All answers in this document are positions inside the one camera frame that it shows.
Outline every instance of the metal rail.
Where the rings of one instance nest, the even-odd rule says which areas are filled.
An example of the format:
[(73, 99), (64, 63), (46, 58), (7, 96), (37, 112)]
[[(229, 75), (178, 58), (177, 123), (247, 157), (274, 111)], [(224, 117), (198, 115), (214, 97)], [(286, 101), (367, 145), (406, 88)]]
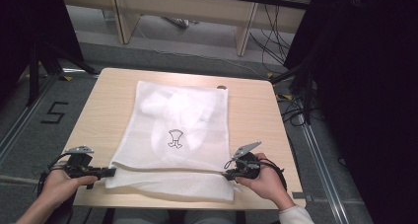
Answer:
[(48, 76), (48, 78), (42, 84), (42, 87), (40, 88), (39, 96), (30, 106), (24, 109), (24, 111), (21, 113), (19, 118), (13, 124), (12, 128), (7, 132), (6, 136), (1, 141), (0, 143), (0, 166), (3, 164), (4, 160), (6, 160), (7, 155), (12, 150), (16, 141), (20, 137), (22, 131), (26, 128), (28, 123), (31, 121), (31, 118), (35, 114), (46, 92), (56, 82), (57, 79), (58, 79), (57, 75)]
[[(302, 114), (299, 115), (300, 123), (305, 121), (305, 118)], [(332, 180), (332, 177), (326, 167), (325, 161), (323, 160), (322, 154), (320, 152), (319, 146), (314, 137), (314, 132), (310, 124), (304, 123), (302, 125), (304, 130), (305, 138), (307, 139), (308, 146), (313, 155), (313, 161), (318, 170), (319, 178), (322, 182), (323, 189), (328, 198), (329, 205), (331, 207), (332, 213), (334, 214), (335, 221), (337, 224), (348, 224), (350, 223), (345, 211), (344, 205), (339, 197), (338, 191), (335, 187), (335, 184)]]

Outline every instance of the white sleeve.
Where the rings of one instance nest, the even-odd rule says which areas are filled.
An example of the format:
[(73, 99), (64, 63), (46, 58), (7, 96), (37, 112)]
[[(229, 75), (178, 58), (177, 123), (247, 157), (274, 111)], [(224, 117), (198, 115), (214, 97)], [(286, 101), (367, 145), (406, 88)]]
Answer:
[(281, 224), (306, 224), (313, 223), (310, 214), (301, 206), (295, 205), (279, 212)]

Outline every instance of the black panel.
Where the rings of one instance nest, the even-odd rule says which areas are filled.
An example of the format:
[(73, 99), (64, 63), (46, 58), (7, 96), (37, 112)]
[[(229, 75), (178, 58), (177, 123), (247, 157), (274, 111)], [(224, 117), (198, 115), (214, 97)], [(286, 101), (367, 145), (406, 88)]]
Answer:
[(375, 223), (414, 223), (418, 200), (418, 2), (352, 16), (314, 72), (318, 95)]
[(0, 0), (0, 19), (0, 100), (29, 64), (30, 47), (37, 40), (83, 60), (63, 0)]
[(312, 6), (327, 6), (322, 10), (308, 10), (298, 28), (284, 64), (292, 69), (302, 63), (326, 24), (347, 0), (311, 0)]

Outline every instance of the tabletop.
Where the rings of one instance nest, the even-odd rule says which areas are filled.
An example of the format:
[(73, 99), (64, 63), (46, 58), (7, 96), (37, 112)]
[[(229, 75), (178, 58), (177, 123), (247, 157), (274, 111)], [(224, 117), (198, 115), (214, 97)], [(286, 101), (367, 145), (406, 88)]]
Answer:
[[(260, 140), (253, 153), (263, 152), (285, 169), (288, 193), (302, 192), (281, 114), (268, 81), (106, 68), (102, 71), (64, 148), (87, 145), (95, 150), (91, 166), (108, 167), (135, 102), (136, 84), (148, 81), (179, 86), (229, 89), (229, 136), (231, 154), (242, 145)], [(105, 188), (105, 179), (93, 189), (80, 187), (74, 205), (95, 207), (140, 207), (182, 209), (277, 209), (247, 187), (237, 185), (234, 202), (168, 199), (132, 187)], [(295, 203), (305, 206), (303, 198)]]

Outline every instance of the white mesh bag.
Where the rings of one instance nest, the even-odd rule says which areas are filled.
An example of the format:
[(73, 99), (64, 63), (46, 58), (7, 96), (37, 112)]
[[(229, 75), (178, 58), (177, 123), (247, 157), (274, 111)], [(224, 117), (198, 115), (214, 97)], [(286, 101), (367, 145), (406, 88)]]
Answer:
[(106, 187), (233, 200), (233, 184), (220, 175), (228, 135), (228, 90), (138, 82)]

